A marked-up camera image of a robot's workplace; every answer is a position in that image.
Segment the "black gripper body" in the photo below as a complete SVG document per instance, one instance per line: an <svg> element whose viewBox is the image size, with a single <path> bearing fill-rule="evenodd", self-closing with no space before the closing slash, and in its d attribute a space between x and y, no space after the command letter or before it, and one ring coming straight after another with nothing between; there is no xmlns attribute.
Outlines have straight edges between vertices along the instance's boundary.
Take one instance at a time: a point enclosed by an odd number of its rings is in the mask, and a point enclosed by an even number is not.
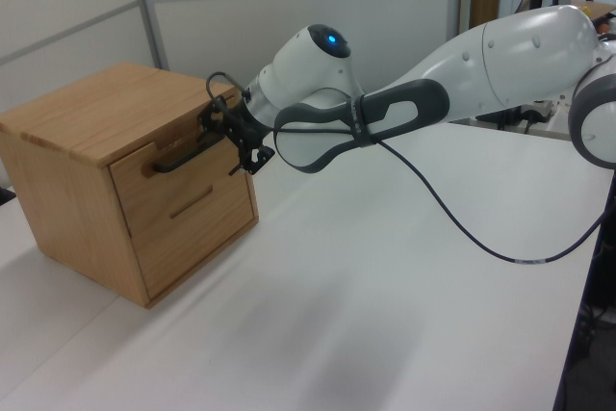
<svg viewBox="0 0 616 411"><path fill-rule="evenodd" d="M230 141L244 147L259 147L268 134L268 128L250 113L244 101L229 109L223 124Z"/></svg>

